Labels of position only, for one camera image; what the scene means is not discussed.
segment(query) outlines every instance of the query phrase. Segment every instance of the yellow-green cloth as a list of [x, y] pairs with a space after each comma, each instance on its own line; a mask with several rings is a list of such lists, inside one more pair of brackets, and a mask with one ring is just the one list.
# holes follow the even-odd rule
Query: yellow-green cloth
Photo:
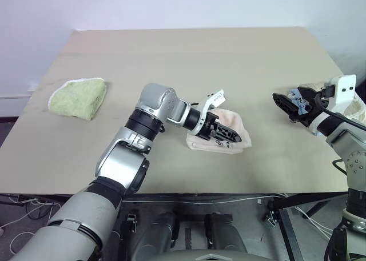
[[48, 102], [51, 112], [91, 120], [103, 102], [107, 86], [102, 78], [67, 81]]

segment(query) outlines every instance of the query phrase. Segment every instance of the gray floor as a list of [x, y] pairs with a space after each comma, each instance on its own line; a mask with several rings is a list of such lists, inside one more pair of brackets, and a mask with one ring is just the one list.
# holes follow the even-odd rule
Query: gray floor
[[[11, 127], [12, 124], [0, 123], [0, 145]], [[8, 198], [0, 196], [0, 200], [7, 201]], [[334, 228], [338, 225], [341, 219], [341, 211], [344, 206], [344, 197], [334, 199], [313, 218], [329, 228]], [[311, 205], [302, 206], [303, 210], [307, 210], [310, 207]], [[261, 204], [257, 203], [257, 200], [206, 205], [182, 203], [125, 203], [114, 229], [119, 231], [120, 223], [127, 213], [130, 211], [137, 211], [137, 233], [132, 236], [132, 241], [130, 243], [130, 247], [133, 248], [136, 241], [138, 241], [138, 238], [144, 232], [144, 229], [146, 229], [146, 226], [148, 226], [149, 222], [154, 217], [162, 212], [172, 210], [177, 211], [180, 214], [209, 214], [212, 212], [232, 214], [233, 222], [237, 227], [249, 253], [276, 260], [288, 260], [279, 226], [269, 227], [262, 222], [262, 218], [266, 213], [266, 199], [263, 199]], [[304, 260], [322, 260], [327, 240], [307, 220], [304, 220], [296, 210], [290, 209], [288, 211]], [[0, 225], [18, 219], [24, 215], [24, 207], [0, 204]], [[4, 234], [0, 236], [0, 261], [9, 260], [13, 256], [9, 251], [9, 244], [17, 234], [24, 231], [37, 231], [40, 227], [46, 224], [47, 217], [36, 221], [25, 218], [17, 223], [5, 227]], [[182, 222], [179, 238], [172, 250], [185, 249], [186, 228], [190, 228], [192, 230], [192, 248], [205, 248], [206, 240], [203, 223]], [[13, 250], [19, 251], [29, 238], [30, 235], [20, 236], [13, 243]], [[115, 233], [111, 233], [108, 245], [104, 249], [104, 260], [117, 260], [118, 242], [118, 236]]]

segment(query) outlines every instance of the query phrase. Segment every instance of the beige tabletop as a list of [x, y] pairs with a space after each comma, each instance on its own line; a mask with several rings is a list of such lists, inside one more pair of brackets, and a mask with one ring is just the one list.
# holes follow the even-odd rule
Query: beige tabletop
[[[273, 92], [338, 75], [298, 27], [75, 32], [0, 149], [0, 192], [72, 194], [85, 187], [148, 82], [173, 87], [191, 102], [224, 89], [221, 107], [241, 115], [253, 146], [236, 155], [193, 151], [186, 130], [166, 124], [139, 192], [345, 191], [325, 138], [291, 124], [272, 99]], [[92, 121], [48, 111], [49, 97], [65, 81], [92, 77], [108, 83]]]

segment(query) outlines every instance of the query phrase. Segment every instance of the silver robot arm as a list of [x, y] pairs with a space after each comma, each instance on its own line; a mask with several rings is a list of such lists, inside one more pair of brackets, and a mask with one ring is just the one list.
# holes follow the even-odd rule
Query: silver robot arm
[[340, 156], [347, 172], [348, 199], [342, 222], [333, 230], [324, 260], [366, 259], [366, 127], [342, 115], [355, 94], [355, 75], [333, 78], [316, 92], [298, 90], [308, 106], [299, 115], [298, 108], [284, 95], [273, 99], [293, 122], [301, 122], [315, 134], [321, 132], [327, 143]]
[[115, 224], [125, 194], [136, 192], [145, 177], [145, 158], [165, 122], [206, 140], [240, 142], [240, 136], [216, 120], [209, 109], [225, 101], [224, 91], [210, 94], [197, 109], [169, 87], [145, 86], [135, 110], [97, 163], [96, 179], [73, 195], [39, 229], [12, 261], [98, 260]]

